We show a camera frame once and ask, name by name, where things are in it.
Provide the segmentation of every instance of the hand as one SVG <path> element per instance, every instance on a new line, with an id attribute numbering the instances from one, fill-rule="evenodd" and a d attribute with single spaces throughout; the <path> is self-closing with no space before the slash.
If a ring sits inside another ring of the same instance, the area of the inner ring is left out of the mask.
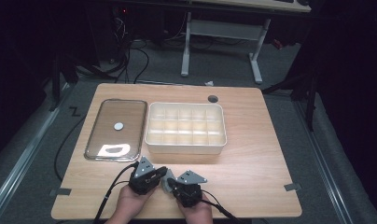
<path id="1" fill-rule="evenodd" d="M 202 194 L 202 199 L 209 201 L 206 195 Z M 212 206 L 207 203 L 199 202 L 193 207 L 183 207 L 182 203 L 176 200 L 177 206 L 185 216 L 188 224 L 212 224 Z"/>
<path id="2" fill-rule="evenodd" d="M 156 188 L 149 191 L 146 195 L 139 195 L 128 186 L 124 186 L 119 191 L 116 211 L 113 216 L 107 220 L 107 224 L 126 224 L 132 218 L 136 217 L 144 207 L 147 199 L 154 193 Z"/>

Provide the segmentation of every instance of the storage box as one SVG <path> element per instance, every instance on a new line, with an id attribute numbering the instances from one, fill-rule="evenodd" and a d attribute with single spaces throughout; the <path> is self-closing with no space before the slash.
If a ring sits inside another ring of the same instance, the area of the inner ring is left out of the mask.
<path id="1" fill-rule="evenodd" d="M 215 104 L 153 103 L 145 142 L 153 153 L 219 154 L 227 144 L 223 109 Z"/>

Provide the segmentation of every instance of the person's right hand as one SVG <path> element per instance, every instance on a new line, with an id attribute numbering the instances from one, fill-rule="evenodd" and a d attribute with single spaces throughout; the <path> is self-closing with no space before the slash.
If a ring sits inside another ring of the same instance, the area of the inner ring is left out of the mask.
<path id="1" fill-rule="evenodd" d="M 202 199 L 209 201 L 206 195 L 202 194 Z M 199 202 L 193 207 L 183 207 L 182 203 L 176 200 L 177 206 L 188 224 L 212 224 L 212 206 L 208 203 Z"/>

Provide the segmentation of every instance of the gray carpet floor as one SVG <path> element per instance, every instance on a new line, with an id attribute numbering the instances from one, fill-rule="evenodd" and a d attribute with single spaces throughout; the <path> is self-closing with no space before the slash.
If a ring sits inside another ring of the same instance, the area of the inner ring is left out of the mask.
<path id="1" fill-rule="evenodd" d="M 242 51 L 251 49 L 251 44 L 246 42 L 240 46 L 235 46 L 241 49 L 239 52 L 225 51 L 225 46 L 220 45 L 199 49 L 206 46 L 206 43 L 193 46 L 189 76 L 181 77 L 182 46 L 171 46 L 171 43 L 169 43 L 169 45 L 160 47 L 148 43 L 141 49 L 148 55 L 148 66 L 137 82 L 204 85 L 205 82 L 213 81 L 215 86 L 265 89 L 284 79 L 289 66 L 300 49 L 299 45 L 279 50 L 271 45 L 263 46 L 258 63 L 264 82 L 257 85 L 253 79 L 247 54 L 242 53 Z M 144 46 L 144 42 L 138 42 L 135 45 L 136 47 Z M 132 49 L 128 66 L 129 80 L 125 79 L 123 75 L 119 82 L 132 82 L 146 64 L 147 56 L 138 49 Z M 82 125 L 80 120 L 88 111 L 97 85 L 102 82 L 110 81 L 98 77 L 80 76 L 80 81 L 60 105 L 60 112 L 43 137 L 30 168 L 22 176 L 21 183 L 9 200 L 3 214 L 0 214 L 0 223 L 59 222 L 59 220 L 54 220 L 50 216 L 55 198 L 49 196 L 49 193 L 61 184 L 55 175 L 53 164 L 61 147 L 61 153 L 58 155 L 56 164 L 58 173 L 63 175 L 80 132 Z M 265 95 L 264 98 L 292 179 L 302 186 L 302 189 L 298 191 L 298 196 L 303 211 L 300 217 L 267 218 L 268 222 L 272 224 L 342 223 L 333 201 L 329 197 L 319 167 L 316 165 L 313 144 L 308 137 L 306 127 L 302 124 L 302 117 L 298 113 L 295 103 L 291 102 L 288 97 L 288 91 L 277 91 Z M 51 103 L 52 101 L 48 97 L 0 154 L 0 188 L 25 146 L 34 137 L 36 128 L 44 122 Z M 76 114 L 80 116 L 72 116 L 73 107 L 77 109 Z M 352 222 L 347 223 L 377 224 L 377 213 L 361 187 L 349 160 L 346 159 L 319 97 L 316 99 L 314 113 L 314 135 L 340 188 L 341 196 L 350 211 Z M 218 222 L 229 223 L 226 220 L 218 220 Z M 91 222 L 89 220 L 75 220 L 66 221 L 66 223 Z M 156 220 L 146 223 L 162 222 Z M 262 222 L 254 219 L 252 223 Z"/>

